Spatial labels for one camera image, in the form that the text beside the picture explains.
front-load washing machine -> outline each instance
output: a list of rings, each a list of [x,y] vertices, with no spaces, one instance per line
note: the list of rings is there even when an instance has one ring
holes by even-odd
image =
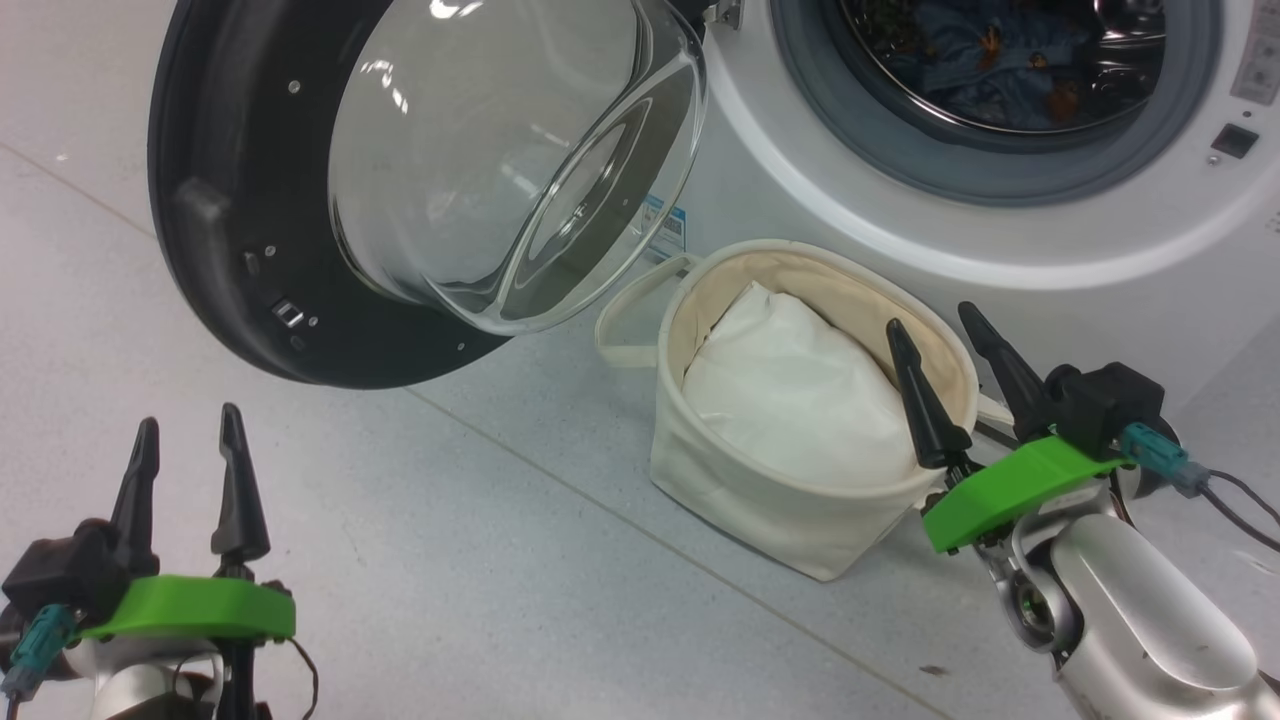
[[[1178,406],[1280,310],[1277,13],[183,0],[156,228],[210,331],[303,382],[445,373],[585,307],[655,234],[781,237]]]
[[[929,87],[956,69],[931,67],[947,49],[920,37],[940,5],[1083,12],[1061,32],[1091,38],[1060,73],[1012,70],[1043,82],[1038,108],[1011,100],[1030,83],[983,106]],[[1280,3],[744,0],[737,19],[704,42],[709,118],[680,201],[691,251],[822,245],[954,324],[974,301],[1042,373],[1138,368],[1166,411],[1280,311]],[[986,20],[1007,41],[1007,15]]]

floor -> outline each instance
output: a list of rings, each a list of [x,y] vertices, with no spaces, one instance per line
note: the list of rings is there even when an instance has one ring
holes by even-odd
[[[218,411],[234,401],[274,542],[259,577],[298,600],[316,717],[1074,716],[982,568],[931,552],[918,519],[818,584],[653,488],[654,378],[596,359],[594,311],[388,392],[287,383],[223,350],[151,229],[147,101],[170,9],[0,0],[0,568],[109,512],[155,415],[155,546],[166,571],[212,571]],[[1234,378],[1268,377],[1271,336]],[[1234,457],[1267,436],[1226,433],[1224,409],[1274,428],[1280,397],[1224,383],[1180,421]],[[1247,465],[1280,487],[1270,462]],[[1263,614],[1280,564],[1169,493],[1135,515],[1280,665]],[[297,717],[308,675],[270,647],[259,688]],[[50,684],[22,717],[83,716],[88,696]]]

white cloth bag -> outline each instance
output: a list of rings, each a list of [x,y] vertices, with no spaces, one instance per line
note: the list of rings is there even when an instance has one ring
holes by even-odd
[[[680,273],[654,346],[611,345],[627,309]],[[658,369],[650,477],[677,502],[740,541],[818,580],[840,577],[918,503],[942,470],[915,466],[902,480],[870,488],[805,484],[746,457],[712,432],[681,384],[698,348],[735,299],[755,281],[804,301],[861,343],[895,379],[884,325],[899,318],[920,350],[924,373],[952,421],[973,430],[1007,410],[978,392],[973,360],[955,332],[923,302],[856,263],[810,245],[755,240],[705,260],[677,255],[622,288],[595,325],[602,357],[617,368]]]
[[[758,282],[716,323],[681,395],[739,452],[803,484],[879,487],[915,468],[902,396],[876,359]]]

basket handle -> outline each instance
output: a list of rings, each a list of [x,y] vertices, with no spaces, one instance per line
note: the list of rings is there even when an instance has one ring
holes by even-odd
[[[672,255],[650,268],[645,274],[631,281],[630,284],[609,300],[608,305],[600,313],[599,319],[595,320],[595,351],[600,354],[600,357],[605,363],[614,368],[658,366],[657,345],[609,345],[604,338],[613,334],[611,331],[613,331],[618,324],[618,319],[627,310],[658,290],[662,283],[681,273],[687,273],[700,260],[701,258],[686,252]]]
[[[978,393],[978,419],[988,423],[1000,423],[1001,425],[1014,425],[1014,414],[998,401],[980,392]]]

connector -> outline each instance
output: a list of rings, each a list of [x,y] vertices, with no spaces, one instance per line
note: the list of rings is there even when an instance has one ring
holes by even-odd
[[[1169,480],[1184,497],[1197,497],[1210,478],[1208,468],[1193,462],[1178,443],[1142,423],[1132,423],[1120,433],[1120,452]]]
[[[31,702],[45,682],[49,666],[76,635],[76,616],[65,605],[46,605],[22,635],[10,660],[13,667],[0,682],[0,694],[10,702]]]

